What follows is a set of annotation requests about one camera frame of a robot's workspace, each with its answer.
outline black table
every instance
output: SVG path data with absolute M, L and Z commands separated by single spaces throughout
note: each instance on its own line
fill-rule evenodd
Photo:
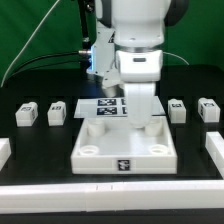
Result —
M 182 99 L 187 123 L 170 125 L 178 154 L 177 175 L 73 175 L 70 155 L 81 119 L 74 119 L 77 100 L 104 97 L 100 83 L 85 80 L 79 70 L 39 70 L 15 76 L 0 90 L 0 137 L 10 138 L 12 155 L 0 172 L 0 186 L 55 183 L 91 183 L 150 180 L 222 179 L 205 149 L 207 131 L 224 136 L 224 72 L 213 66 L 164 67 L 157 94 L 167 112 L 168 100 Z M 221 107 L 217 124 L 204 124 L 197 112 L 198 99 L 213 98 Z M 51 103 L 64 101 L 67 118 L 63 127 L 49 127 Z M 33 127 L 17 128 L 15 112 L 21 104 L 36 102 L 39 117 Z M 223 209 L 160 210 L 104 213 L 66 213 L 0 216 L 0 223 L 104 223 L 106 222 L 200 222 L 221 223 Z

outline circular hole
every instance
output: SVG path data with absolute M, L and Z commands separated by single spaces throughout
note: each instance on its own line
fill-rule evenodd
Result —
M 149 150 L 154 155 L 166 155 L 168 154 L 168 148 L 165 145 L 154 145 Z
M 86 145 L 79 149 L 81 156 L 94 156 L 99 154 L 99 148 L 94 145 Z

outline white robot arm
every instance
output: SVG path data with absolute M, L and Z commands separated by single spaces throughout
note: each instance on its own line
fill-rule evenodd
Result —
M 164 19 L 171 3 L 95 0 L 98 35 L 88 73 L 103 77 L 109 97 L 115 95 L 115 86 L 124 88 L 128 118 L 135 128 L 150 122 L 155 82 L 160 80 L 163 63 L 163 52 L 157 47 L 164 42 Z
M 164 19 L 171 0 L 113 0 L 116 66 L 124 82 L 130 123 L 146 126 L 151 117 L 155 82 L 160 80 Z

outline small white block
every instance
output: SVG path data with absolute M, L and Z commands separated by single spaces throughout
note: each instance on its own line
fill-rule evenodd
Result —
M 66 118 L 66 104 L 61 101 L 52 103 L 47 116 L 49 126 L 62 126 Z
M 172 124 L 186 123 L 186 113 L 182 100 L 172 99 L 168 101 L 168 114 Z
M 198 113 L 205 123 L 219 122 L 220 112 L 220 108 L 213 99 L 199 99 Z
M 205 148 L 224 178 L 224 140 L 219 132 L 207 132 Z
M 36 103 L 23 104 L 16 112 L 16 122 L 18 127 L 30 127 L 38 117 Z
M 0 171 L 11 155 L 11 147 L 8 138 L 0 138 Z

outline white edge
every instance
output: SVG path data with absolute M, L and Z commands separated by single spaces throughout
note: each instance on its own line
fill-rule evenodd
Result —
M 224 208 L 224 181 L 0 187 L 0 213 Z

